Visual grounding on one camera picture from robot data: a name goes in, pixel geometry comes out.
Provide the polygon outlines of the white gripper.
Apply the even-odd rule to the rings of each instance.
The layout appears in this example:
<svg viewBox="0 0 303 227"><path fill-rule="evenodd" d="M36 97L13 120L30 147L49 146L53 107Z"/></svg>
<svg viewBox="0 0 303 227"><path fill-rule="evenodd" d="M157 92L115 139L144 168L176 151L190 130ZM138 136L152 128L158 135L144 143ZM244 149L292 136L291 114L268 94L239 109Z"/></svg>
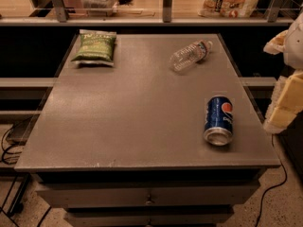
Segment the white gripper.
<svg viewBox="0 0 303 227"><path fill-rule="evenodd" d="M276 55L283 53L284 63L295 70L303 69L303 13L291 24L288 31L278 33L263 48ZM280 76L275 84L263 128L278 134L286 130L296 116L303 111L303 72L289 77Z"/></svg>

